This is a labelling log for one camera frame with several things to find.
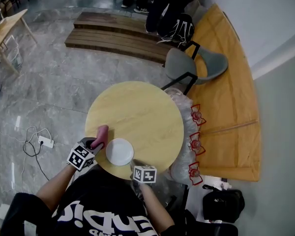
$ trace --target wooden table leg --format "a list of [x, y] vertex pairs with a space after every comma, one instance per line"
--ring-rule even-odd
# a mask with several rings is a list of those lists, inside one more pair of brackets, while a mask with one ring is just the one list
[[11, 62], [8, 60], [6, 55], [1, 50], [0, 50], [0, 55], [1, 55], [2, 59], [3, 59], [3, 61], [7, 64], [7, 66], [9, 68], [11, 68], [13, 70], [13, 72], [15, 72], [16, 74], [19, 74], [19, 71], [14, 68], [14, 66], [11, 64]]
[[31, 37], [34, 39], [34, 41], [36, 42], [36, 44], [38, 44], [36, 38], [34, 37], [33, 33], [31, 32], [29, 26], [27, 25], [27, 23], [25, 22], [25, 20], [23, 18], [21, 18], [21, 21], [23, 23], [23, 25], [25, 26], [25, 28], [28, 30], [29, 34], [31, 35]]

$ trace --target white cable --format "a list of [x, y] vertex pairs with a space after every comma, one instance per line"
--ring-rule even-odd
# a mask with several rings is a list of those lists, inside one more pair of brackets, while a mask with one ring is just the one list
[[[28, 130], [29, 130], [30, 128], [35, 128], [35, 131], [36, 131], [36, 132], [32, 134], [31, 138], [30, 138], [28, 141], [26, 141], [26, 139], [27, 139], [27, 137], [28, 137]], [[12, 138], [12, 139], [15, 139], [16, 141], [22, 143], [22, 144], [23, 144], [23, 147], [24, 147], [24, 150], [26, 151], [25, 144], [26, 144], [26, 143], [29, 143], [29, 142], [33, 139], [34, 135], [36, 135], [36, 136], [37, 136], [37, 139], [38, 139], [38, 133], [40, 133], [40, 132], [42, 132], [42, 131], [44, 131], [44, 130], [47, 130], [47, 132], [48, 132], [48, 134], [49, 134], [50, 141], [51, 141], [51, 134], [50, 134], [50, 132], [49, 132], [49, 130], [48, 130], [47, 128], [43, 128], [42, 130], [37, 131], [37, 128], [36, 128], [35, 126], [30, 126], [30, 127], [28, 127], [28, 128], [26, 129], [26, 136], [25, 136], [25, 140], [24, 140], [24, 141], [20, 141], [19, 139], [15, 138], [15, 137], [9, 136], [9, 135], [7, 135], [7, 134], [3, 134], [3, 133], [1, 133], [1, 132], [0, 132], [0, 134], [2, 134], [2, 135], [4, 135], [4, 136], [8, 136], [8, 137], [10, 137], [10, 138]], [[22, 192], [23, 192], [23, 172], [24, 172], [24, 170], [25, 170], [25, 161], [26, 161], [26, 153], [25, 153], [25, 156], [24, 156], [23, 170], [22, 170], [22, 173], [21, 173], [21, 190], [22, 190]]]

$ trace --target chair seat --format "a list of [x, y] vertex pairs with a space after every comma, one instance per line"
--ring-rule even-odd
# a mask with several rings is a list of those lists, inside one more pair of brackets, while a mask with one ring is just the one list
[[[170, 79], [174, 80], [186, 72], [197, 75], [197, 67], [194, 60], [186, 53], [172, 48], [166, 56], [165, 72]], [[190, 81], [191, 78], [188, 77], [181, 80], [181, 83], [188, 84]]]

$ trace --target wooden stairs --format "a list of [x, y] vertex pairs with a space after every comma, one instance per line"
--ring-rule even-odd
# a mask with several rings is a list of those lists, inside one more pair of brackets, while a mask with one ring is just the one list
[[160, 37], [145, 30], [145, 21], [129, 17], [82, 12], [65, 41], [66, 47], [101, 50], [165, 63], [172, 48], [156, 44]]

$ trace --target clear plastic wrap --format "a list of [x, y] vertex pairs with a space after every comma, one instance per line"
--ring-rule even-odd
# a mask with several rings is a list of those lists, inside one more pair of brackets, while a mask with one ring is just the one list
[[191, 116], [193, 102], [176, 88], [168, 88], [165, 92], [176, 103], [181, 113], [184, 126], [184, 138], [181, 150], [177, 159], [168, 169], [166, 177], [179, 183], [192, 185], [194, 183], [190, 178], [190, 165], [196, 163], [196, 153], [191, 149], [190, 136], [197, 133], [199, 130], [198, 125]]

